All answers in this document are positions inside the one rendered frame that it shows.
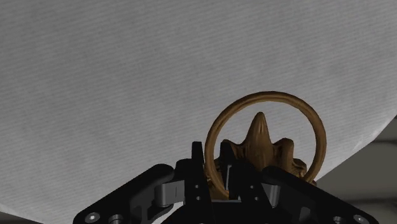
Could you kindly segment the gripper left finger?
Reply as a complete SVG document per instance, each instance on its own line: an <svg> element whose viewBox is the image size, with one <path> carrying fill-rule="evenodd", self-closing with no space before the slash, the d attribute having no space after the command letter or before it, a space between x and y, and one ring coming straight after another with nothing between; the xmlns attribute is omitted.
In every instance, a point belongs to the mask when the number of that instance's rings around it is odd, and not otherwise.
<svg viewBox="0 0 397 224"><path fill-rule="evenodd" d="M176 166L156 164L80 211L73 224L215 224L202 143Z"/></svg>

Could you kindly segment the brown ring-shaped figure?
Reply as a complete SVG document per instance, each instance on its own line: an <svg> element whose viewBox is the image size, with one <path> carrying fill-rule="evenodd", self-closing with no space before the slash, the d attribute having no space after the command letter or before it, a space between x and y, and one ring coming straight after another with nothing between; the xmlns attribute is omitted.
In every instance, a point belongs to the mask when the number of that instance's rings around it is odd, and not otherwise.
<svg viewBox="0 0 397 224"><path fill-rule="evenodd" d="M259 102L283 102L300 110L309 120L315 133L316 150L310 167L303 161L293 157L294 142L282 138L275 143L270 140L267 121L264 113L257 113L243 142L236 144L230 140L223 140L232 148L232 153L238 159L245 159L257 171L273 165L295 175L301 180L316 185L315 177L319 173L326 155L326 131L322 120L316 111L300 98L284 92L258 92L249 94L226 107L212 124L204 146L205 175L212 199L225 200L229 198L229 191L225 189L223 178L218 168L220 159L214 158L214 146L224 124L240 110Z"/></svg>

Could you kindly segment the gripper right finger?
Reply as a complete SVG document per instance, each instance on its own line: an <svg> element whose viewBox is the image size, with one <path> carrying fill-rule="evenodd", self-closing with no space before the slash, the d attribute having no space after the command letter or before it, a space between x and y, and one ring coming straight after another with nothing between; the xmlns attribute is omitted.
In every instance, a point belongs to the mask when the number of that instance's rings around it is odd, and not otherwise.
<svg viewBox="0 0 397 224"><path fill-rule="evenodd" d="M372 215L278 168L257 171L221 143L219 166L228 199L241 201L247 218L266 224L380 224Z"/></svg>

